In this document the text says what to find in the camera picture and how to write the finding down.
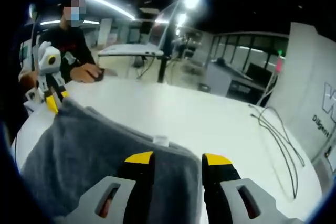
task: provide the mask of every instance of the face mask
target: face mask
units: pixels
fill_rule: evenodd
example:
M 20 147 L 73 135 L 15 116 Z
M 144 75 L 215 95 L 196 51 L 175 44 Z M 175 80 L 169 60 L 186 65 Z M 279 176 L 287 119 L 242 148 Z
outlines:
M 79 7 L 71 8 L 71 20 L 78 21 L 79 20 Z

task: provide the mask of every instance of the black cable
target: black cable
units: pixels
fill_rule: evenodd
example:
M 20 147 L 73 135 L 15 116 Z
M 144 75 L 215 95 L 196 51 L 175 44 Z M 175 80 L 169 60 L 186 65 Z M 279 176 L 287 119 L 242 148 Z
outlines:
M 255 115 L 253 115 L 253 114 L 251 114 L 251 116 L 254 117 L 254 118 L 257 118 L 257 119 L 258 119 L 258 123 L 259 123 L 259 125 L 262 126 L 262 127 L 264 127 L 264 128 L 266 128 L 266 129 L 270 132 L 270 134 L 271 134 L 271 135 L 273 136 L 273 138 L 276 140 L 276 142 L 277 142 L 279 148 L 281 148 L 279 141 L 281 142 L 281 144 L 282 144 L 283 147 L 285 148 L 285 150 L 286 150 L 286 152 L 287 152 L 287 154 L 288 154 L 288 156 L 289 156 L 289 158 L 290 158 L 290 160 L 291 160 L 291 162 L 292 162 L 292 165 L 293 165 L 293 168 L 294 168 L 294 172 L 295 172 L 296 184 L 295 184 L 295 186 L 294 186 L 293 176 L 292 176 L 291 169 L 290 169 L 290 167 L 289 167 L 289 165 L 288 165 L 287 158 L 286 158 L 286 156 L 285 156 L 285 154 L 284 154 L 284 152 L 283 152 L 283 150 L 282 150 L 282 148 L 281 148 L 282 155 L 283 155 L 283 157 L 284 157 L 284 159 L 285 159 L 285 162 L 286 162 L 286 165 L 287 165 L 289 174 L 290 174 L 291 183 L 292 183 L 292 190 L 293 190 L 293 197 L 294 197 L 294 199 L 295 199 L 296 196 L 297 196 L 297 192 L 298 192 L 298 173 L 297 173 L 297 169 L 296 169 L 295 163 L 294 163 L 294 161 L 293 161 L 293 158 L 292 158 L 292 156 L 290 155 L 290 153 L 289 153 L 289 151 L 288 151 L 286 145 L 284 144 L 284 142 L 282 141 L 281 138 L 283 138 L 283 139 L 286 141 L 286 143 L 288 143 L 288 144 L 292 147 L 293 151 L 295 152 L 295 154 L 297 155 L 299 161 L 301 162 L 301 165 L 304 167 L 304 166 L 305 166 L 305 162 L 304 162 L 303 158 L 301 157 L 301 155 L 298 153 L 298 151 L 297 151 L 297 150 L 294 148 L 294 146 L 292 145 L 292 143 L 291 143 L 291 141 L 290 141 L 290 139 L 289 139 L 289 137 L 288 137 L 287 131 L 286 131 L 286 129 L 285 129 L 284 123 L 283 123 L 283 121 L 282 121 L 282 119 L 281 119 L 279 113 L 277 112 L 277 110 L 276 110 L 275 108 L 268 106 L 268 107 L 264 108 L 263 111 L 260 113 L 259 110 L 258 110 L 256 107 L 252 106 L 251 104 L 249 104 L 248 106 L 251 107 L 251 108 L 254 108 L 254 109 L 259 113 L 259 116 L 255 116 Z M 262 114 L 263 114 L 267 109 L 271 109 L 271 110 L 273 110 L 273 111 L 276 113 L 276 116 L 278 117 L 278 119 L 279 119 L 280 122 L 281 122 L 281 126 L 282 126 L 283 131 L 285 132 L 285 136 L 286 136 L 286 137 L 284 137 L 284 136 L 283 136 L 283 135 L 282 135 L 282 134 L 281 134 L 281 133 L 280 133 L 280 132 L 279 132 L 279 131 L 278 131 L 278 130 L 277 130 L 277 129 L 276 129 L 276 128 L 275 128 L 275 127 L 268 121 L 268 120 L 267 120 L 267 119 L 265 119 L 265 117 L 263 117 Z
M 144 75 L 144 74 L 150 69 L 150 67 L 153 65 L 154 60 L 155 60 L 155 57 L 153 57 L 152 62 L 149 64 L 149 66 L 146 68 L 146 70 L 143 71 L 143 72 L 137 77 L 137 79 L 141 79 L 141 77 L 143 77 L 143 75 Z
M 289 139 L 289 137 L 288 137 L 287 131 L 286 131 L 286 129 L 285 129 L 285 125 L 284 125 L 284 123 L 283 123 L 283 120 L 281 119 L 281 117 L 280 117 L 278 111 L 277 111 L 275 108 L 273 108 L 273 107 L 267 106 L 267 107 L 264 108 L 264 110 L 261 112 L 260 116 L 262 116 L 262 114 L 263 114 L 267 109 L 273 110 L 273 111 L 275 112 L 275 114 L 277 115 L 278 119 L 280 120 L 282 129 L 283 129 L 283 131 L 284 131 L 284 133 L 285 133 L 285 135 L 286 135 L 286 138 L 284 138 L 284 136 L 283 136 L 279 131 L 277 131 L 278 134 L 281 135 L 281 136 L 283 137 L 283 139 L 285 139 L 285 141 L 292 147 L 292 149 L 293 149 L 293 151 L 295 152 L 296 156 L 298 157 L 298 159 L 299 159 L 301 165 L 302 165 L 303 167 L 305 167 L 305 165 L 306 165 L 306 164 L 305 164 L 305 161 L 303 160 L 303 158 L 301 157 L 301 155 L 299 154 L 299 152 L 298 152 L 298 151 L 294 148 L 294 146 L 292 145 L 292 143 L 291 143 L 291 141 L 290 141 L 290 139 Z M 269 125 L 271 125 L 271 126 L 276 130 L 276 128 L 275 128 L 275 127 L 274 127 L 274 126 L 273 126 L 267 119 L 264 118 L 264 120 L 267 121 L 267 122 L 269 123 Z
M 286 165 L 287 165 L 287 169 L 288 169 L 289 176 L 290 176 L 290 180 L 291 180 L 291 184 L 292 184 L 293 198 L 296 199 L 296 196 L 297 196 L 297 193 L 298 193 L 298 172 L 297 172 L 297 169 L 296 169 L 294 160 L 293 160 L 293 158 L 291 157 L 291 155 L 290 155 L 290 153 L 289 153 L 289 151 L 288 151 L 286 145 L 285 145 L 284 142 L 281 140 L 280 136 L 277 135 L 276 131 L 275 131 L 274 129 L 270 128 L 270 127 L 267 125 L 267 123 L 266 123 L 263 119 L 260 118 L 260 116 L 257 117 L 257 116 L 255 116 L 255 115 L 253 115 L 253 114 L 251 114 L 251 116 L 254 117 L 254 118 L 257 118 L 257 119 L 258 119 L 258 123 L 259 123 L 259 125 L 260 125 L 261 127 L 265 128 L 265 129 L 267 129 L 267 130 L 269 131 L 269 133 L 273 136 L 273 138 L 275 139 L 275 141 L 277 142 L 277 144 L 278 144 L 278 146 L 279 146 L 279 148 L 280 148 L 280 150 L 281 150 L 282 156 L 283 156 L 283 158 L 284 158 L 284 160 L 285 160 L 285 162 L 286 162 Z M 289 167 L 288 160 L 287 160 L 287 158 L 286 158 L 286 156 L 285 156 L 285 154 L 284 154 L 284 151 L 283 151 L 282 147 L 280 146 L 280 143 L 281 143 L 281 144 L 283 145 L 283 147 L 285 148 L 285 150 L 286 150 L 286 152 L 287 152 L 287 154 L 288 154 L 288 156 L 289 156 L 289 158 L 290 158 L 290 160 L 291 160 L 291 163 L 292 163 L 292 165 L 293 165 L 294 172 L 295 172 L 295 181 L 296 181 L 295 186 L 294 186 L 294 181 L 293 181 L 293 174 L 292 174 L 292 171 L 291 171 L 291 169 L 290 169 L 290 167 Z
M 284 123 L 283 123 L 283 120 L 281 119 L 281 117 L 280 117 L 280 115 L 279 115 L 279 113 L 278 113 L 278 111 L 275 109 L 275 108 L 273 108 L 273 107 L 270 107 L 270 106 L 268 106 L 268 107 L 266 107 L 266 108 L 264 108 L 263 109 L 263 111 L 262 112 L 260 112 L 256 107 L 254 107 L 254 106 L 252 106 L 251 104 L 249 104 L 248 105 L 250 108 L 253 108 L 253 109 L 255 109 L 255 111 L 257 111 L 258 112 L 258 114 L 259 114 L 259 117 L 260 118 L 262 118 L 264 121 L 265 121 L 265 124 L 267 124 L 269 127 L 271 127 L 271 128 L 273 128 L 273 130 L 274 131 L 276 131 L 276 133 L 278 134 L 278 135 L 280 135 L 289 145 L 290 145 L 290 147 L 293 149 L 293 151 L 295 152 L 295 154 L 296 154 L 296 156 L 298 157 L 298 160 L 300 161 L 300 163 L 301 163 L 301 165 L 303 166 L 303 167 L 305 167 L 305 161 L 303 160 L 303 158 L 302 158 L 302 156 L 299 154 L 299 152 L 295 149 L 295 147 L 292 145 L 292 143 L 291 143 L 291 141 L 290 141 L 290 139 L 289 139 L 289 137 L 288 137 L 288 134 L 287 134 L 287 131 L 286 131 L 286 129 L 285 129 L 285 126 L 284 126 Z M 278 119 L 279 119 L 279 121 L 280 121 L 280 123 L 281 123 L 281 126 L 282 126 L 282 129 L 283 129 L 283 131 L 284 131 L 284 133 L 285 133 L 285 135 L 286 135 L 286 137 L 284 137 L 262 114 L 267 110 L 267 109 L 271 109 L 271 110 L 273 110 L 275 113 L 276 113 L 276 116 L 278 117 Z

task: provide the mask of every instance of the desk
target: desk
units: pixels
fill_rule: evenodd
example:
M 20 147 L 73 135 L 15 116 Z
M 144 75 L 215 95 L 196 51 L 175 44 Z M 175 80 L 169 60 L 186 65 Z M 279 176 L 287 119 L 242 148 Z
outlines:
M 169 57 L 164 56 L 163 51 L 159 50 L 154 44 L 117 44 L 112 45 L 98 53 L 98 57 L 103 56 L 145 56 L 156 57 L 161 60 L 159 69 L 158 82 L 162 83 L 164 80 L 164 73 L 166 70 L 167 61 Z
M 281 152 L 267 130 L 250 116 L 254 111 L 246 103 L 165 84 L 108 76 L 101 82 L 70 82 L 66 87 L 80 105 L 94 107 L 115 122 L 145 134 L 166 135 L 200 159 L 205 152 L 226 156 L 241 178 L 252 179 L 270 193 L 277 201 L 277 208 L 287 217 L 305 220 L 321 198 L 317 175 L 301 146 L 288 132 L 306 163 L 302 168 L 293 155 L 299 188 L 297 199 L 292 200 L 289 173 Z M 51 126 L 53 117 L 42 104 L 23 125 L 17 139 L 19 168 L 41 134 Z M 280 129 L 280 122 L 273 114 L 266 113 L 265 117 Z M 201 223 L 205 223 L 205 218 L 204 205 Z
M 222 95 L 256 104 L 261 98 L 265 87 L 253 82 L 253 80 L 231 68 L 230 66 L 219 66 L 210 62 L 204 84 L 210 87 L 210 93 Z
M 147 57 L 161 57 L 163 51 L 159 50 L 157 46 L 148 43 L 143 44 L 116 44 L 109 46 L 98 53 L 102 56 L 147 56 Z

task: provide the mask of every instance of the computer mouse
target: computer mouse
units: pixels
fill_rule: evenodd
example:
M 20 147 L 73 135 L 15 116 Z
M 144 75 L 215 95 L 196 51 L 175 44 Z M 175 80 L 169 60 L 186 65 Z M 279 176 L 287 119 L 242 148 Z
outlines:
M 101 73 L 98 75 L 98 77 L 94 77 L 90 72 L 88 72 L 89 75 L 91 75 L 92 78 L 95 80 L 95 82 L 101 81 L 104 78 L 105 69 L 104 68 L 100 68 L 100 70 L 101 70 Z

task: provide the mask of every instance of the yellow robot part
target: yellow robot part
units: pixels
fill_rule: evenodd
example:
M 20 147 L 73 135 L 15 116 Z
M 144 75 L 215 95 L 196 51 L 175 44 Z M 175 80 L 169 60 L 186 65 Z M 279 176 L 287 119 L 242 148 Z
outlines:
M 149 159 L 150 159 L 152 154 L 153 154 L 152 151 L 136 153 L 136 154 L 133 154 L 132 156 L 126 158 L 125 162 L 136 163 L 136 164 L 148 164 Z
M 57 108 L 56 101 L 53 95 L 50 95 L 46 98 L 46 103 L 47 103 L 48 108 L 51 111 L 53 111 L 55 114 L 58 113 L 58 108 Z
M 68 97 L 69 96 L 68 91 L 63 91 L 61 94 L 62 94 L 63 97 Z
M 208 165 L 231 165 L 231 161 L 227 158 L 212 154 L 212 153 L 205 153 L 206 159 L 208 160 Z

